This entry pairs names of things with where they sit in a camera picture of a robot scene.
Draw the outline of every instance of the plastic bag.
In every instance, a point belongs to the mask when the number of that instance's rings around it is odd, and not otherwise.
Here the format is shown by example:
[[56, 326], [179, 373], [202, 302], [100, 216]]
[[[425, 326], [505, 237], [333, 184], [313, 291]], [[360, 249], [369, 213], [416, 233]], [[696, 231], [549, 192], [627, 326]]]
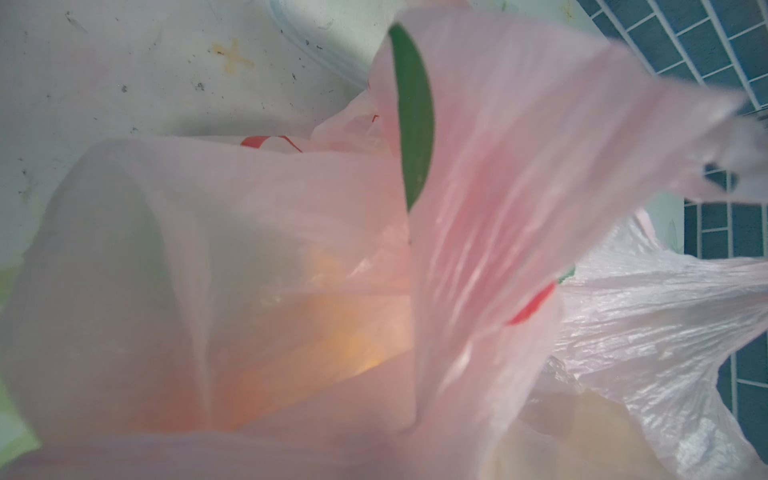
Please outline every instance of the plastic bag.
[[768, 329], [768, 260], [678, 255], [643, 226], [620, 223], [579, 262], [554, 355], [626, 406], [680, 478], [768, 478], [716, 390], [720, 365]]
[[724, 191], [703, 175], [701, 167], [689, 168], [671, 187], [691, 200], [730, 200], [745, 203], [768, 200], [768, 135], [765, 129], [751, 118], [732, 118], [723, 122], [706, 137], [689, 148], [685, 154], [717, 164], [738, 175], [731, 191]]
[[586, 389], [551, 357], [483, 479], [671, 480], [624, 406]]
[[554, 281], [741, 96], [520, 18], [399, 21], [435, 120], [408, 216], [389, 41], [376, 107], [302, 153], [133, 140], [72, 171], [0, 319], [45, 445], [7, 478], [480, 474], [558, 335]]

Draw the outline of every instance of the grid pattern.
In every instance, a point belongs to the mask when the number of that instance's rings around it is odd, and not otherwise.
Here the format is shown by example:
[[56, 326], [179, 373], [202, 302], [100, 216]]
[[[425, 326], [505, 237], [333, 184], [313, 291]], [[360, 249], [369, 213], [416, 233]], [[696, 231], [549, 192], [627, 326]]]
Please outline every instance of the grid pattern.
[[580, 0], [596, 26], [651, 74], [744, 91], [741, 113], [768, 108], [766, 0]]
[[[623, 41], [654, 75], [746, 93], [741, 114], [768, 121], [766, 0], [579, 0], [604, 35]], [[738, 178], [716, 165], [724, 190]], [[768, 256], [765, 205], [685, 202], [684, 250], [702, 259]], [[717, 388], [747, 439], [768, 462], [768, 336], [721, 367]]]

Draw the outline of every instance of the yellow stain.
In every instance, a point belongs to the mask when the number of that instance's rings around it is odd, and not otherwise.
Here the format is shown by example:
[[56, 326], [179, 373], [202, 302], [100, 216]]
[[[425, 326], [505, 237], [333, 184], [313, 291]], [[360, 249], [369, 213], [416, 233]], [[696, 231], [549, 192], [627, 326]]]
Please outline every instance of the yellow stain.
[[565, 4], [560, 7], [560, 9], [565, 14], [565, 23], [569, 23], [574, 18], [574, 10], [573, 5], [571, 4], [571, 0], [566, 0]]
[[240, 55], [238, 51], [240, 49], [240, 42], [235, 38], [232, 40], [232, 48], [226, 49], [224, 46], [218, 43], [214, 43], [214, 52], [216, 55], [223, 55], [227, 59], [227, 63], [224, 64], [224, 72], [228, 75], [234, 75], [237, 71], [236, 64], [240, 63], [248, 68], [256, 67], [256, 64], [251, 60]]

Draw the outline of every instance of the pink plastic bag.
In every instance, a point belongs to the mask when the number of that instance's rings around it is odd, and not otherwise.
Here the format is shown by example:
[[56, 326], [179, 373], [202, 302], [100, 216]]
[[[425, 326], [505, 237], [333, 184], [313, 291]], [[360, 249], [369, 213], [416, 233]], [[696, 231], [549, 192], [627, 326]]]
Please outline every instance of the pink plastic bag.
[[435, 112], [410, 215], [389, 41], [369, 93], [302, 153], [151, 139], [85, 156], [0, 319], [45, 446], [5, 478], [480, 474], [558, 335], [553, 282], [700, 168], [686, 153], [741, 97], [553, 25], [399, 21]]

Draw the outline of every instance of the green object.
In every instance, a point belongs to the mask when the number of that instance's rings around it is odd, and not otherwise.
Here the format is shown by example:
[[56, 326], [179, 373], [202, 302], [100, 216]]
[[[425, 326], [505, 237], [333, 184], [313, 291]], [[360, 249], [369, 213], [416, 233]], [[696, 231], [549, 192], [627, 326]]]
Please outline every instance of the green object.
[[[18, 271], [17, 266], [0, 270], [0, 310], [11, 296]], [[0, 382], [0, 467], [39, 447], [40, 443], [18, 415], [5, 386]]]
[[389, 29], [397, 80], [402, 179], [411, 211], [429, 173], [435, 145], [435, 109], [427, 70], [411, 36], [399, 23]]
[[568, 280], [569, 278], [575, 275], [576, 275], [576, 266], [574, 265], [571, 267], [571, 269], [568, 272], [565, 273], [565, 275], [558, 278], [558, 283], [562, 284], [565, 280]]

